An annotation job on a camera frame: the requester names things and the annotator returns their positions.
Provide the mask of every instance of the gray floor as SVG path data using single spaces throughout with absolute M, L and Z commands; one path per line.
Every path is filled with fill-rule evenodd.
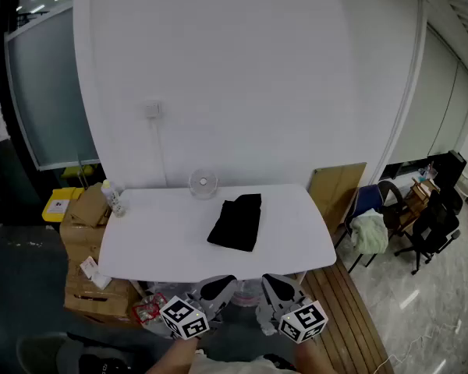
M 144 372 L 170 345 L 146 330 L 121 330 L 93 324 L 63 309 L 66 251 L 57 232 L 45 228 L 0 228 L 0 372 L 23 372 L 16 358 L 21 337 L 61 331 L 136 352 Z M 292 361 L 293 343 L 266 337 L 254 310 L 229 305 L 225 324 L 200 346 L 216 360 L 248 361 L 274 353 Z
M 415 252 L 398 257 L 394 251 L 411 246 L 409 240 L 393 237 L 384 255 L 378 255 L 368 267 L 369 256 L 363 256 L 351 273 L 389 355 L 402 360 L 410 342 L 407 359 L 399 364 L 392 358 L 395 373 L 468 373 L 468 206 L 459 214 L 461 236 L 429 264 L 421 260 L 416 267 Z M 348 236 L 337 250 L 350 268 L 358 256 Z M 418 296 L 404 309 L 401 304 L 419 290 Z M 454 328 L 461 320 L 459 333 Z

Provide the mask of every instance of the wooden floor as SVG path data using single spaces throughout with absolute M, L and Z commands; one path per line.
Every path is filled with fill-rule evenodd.
M 307 272 L 302 286 L 321 303 L 328 315 L 328 325 L 314 341 L 336 372 L 375 372 L 388 356 L 342 261 L 338 258 L 333 266 Z M 379 373 L 393 374 L 390 362 L 384 364 Z

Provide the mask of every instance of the cardboard box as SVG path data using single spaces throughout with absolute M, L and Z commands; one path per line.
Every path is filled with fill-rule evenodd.
M 100 225 L 92 228 L 75 223 L 70 214 L 75 204 L 74 200 L 69 203 L 64 220 L 59 226 L 62 242 L 66 247 L 69 259 L 83 262 L 88 256 L 92 256 L 97 261 L 106 227 Z
M 113 279 L 102 291 L 85 276 L 80 263 L 69 260 L 64 307 L 96 323 L 141 328 L 131 312 L 140 299 L 132 284 Z

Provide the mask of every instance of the black cloth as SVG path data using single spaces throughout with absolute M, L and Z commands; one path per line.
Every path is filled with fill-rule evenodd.
M 253 251 L 257 242 L 261 204 L 260 194 L 245 194 L 236 201 L 225 201 L 208 242 L 239 251 Z

